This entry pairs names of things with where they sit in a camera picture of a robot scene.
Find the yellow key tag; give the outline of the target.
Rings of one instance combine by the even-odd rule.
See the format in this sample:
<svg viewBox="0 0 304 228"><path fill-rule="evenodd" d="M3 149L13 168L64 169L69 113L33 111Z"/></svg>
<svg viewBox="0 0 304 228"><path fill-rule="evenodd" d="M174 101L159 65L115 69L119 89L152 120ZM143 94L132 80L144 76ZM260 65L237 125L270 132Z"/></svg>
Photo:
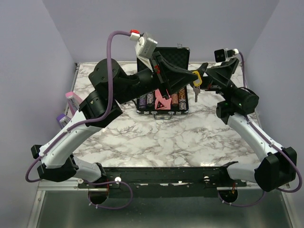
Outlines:
<svg viewBox="0 0 304 228"><path fill-rule="evenodd" d="M193 71L192 73L197 76L197 79L193 81L193 85L195 87L200 87L200 85L202 84L202 78L200 73L198 71Z"/></svg>

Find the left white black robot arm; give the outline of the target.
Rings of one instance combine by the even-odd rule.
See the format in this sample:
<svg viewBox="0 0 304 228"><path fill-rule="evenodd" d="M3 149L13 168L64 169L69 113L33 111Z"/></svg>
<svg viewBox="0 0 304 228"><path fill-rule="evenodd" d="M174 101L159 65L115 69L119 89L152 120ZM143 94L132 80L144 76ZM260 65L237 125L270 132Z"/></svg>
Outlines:
<svg viewBox="0 0 304 228"><path fill-rule="evenodd" d="M151 68L133 75L127 75L112 58L95 66L89 74L94 91L82 101L70 122L48 143L31 148L33 157L41 161L37 171L42 180L61 182L78 177L102 187L106 179L102 166L75 158L74 150L118 118L123 113L120 104L155 90L168 98L198 78L198 74L169 63L159 52L152 54L149 62Z"/></svg>

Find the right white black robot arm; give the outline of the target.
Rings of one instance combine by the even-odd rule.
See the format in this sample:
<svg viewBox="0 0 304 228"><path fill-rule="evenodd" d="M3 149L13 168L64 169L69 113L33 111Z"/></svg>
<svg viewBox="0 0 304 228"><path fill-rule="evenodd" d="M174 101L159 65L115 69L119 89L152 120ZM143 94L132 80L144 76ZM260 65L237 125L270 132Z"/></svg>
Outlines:
<svg viewBox="0 0 304 228"><path fill-rule="evenodd" d="M203 63L192 71L196 76L194 88L214 91L224 98L217 104L217 117L246 141L260 161L258 165L233 162L219 173L218 180L224 186L244 180L257 183L266 192L281 190L283 185L301 176L296 167L297 153L292 147L286 148L273 140L250 118L259 97L245 86L238 87L232 82L238 63L237 58L231 58L213 67Z"/></svg>

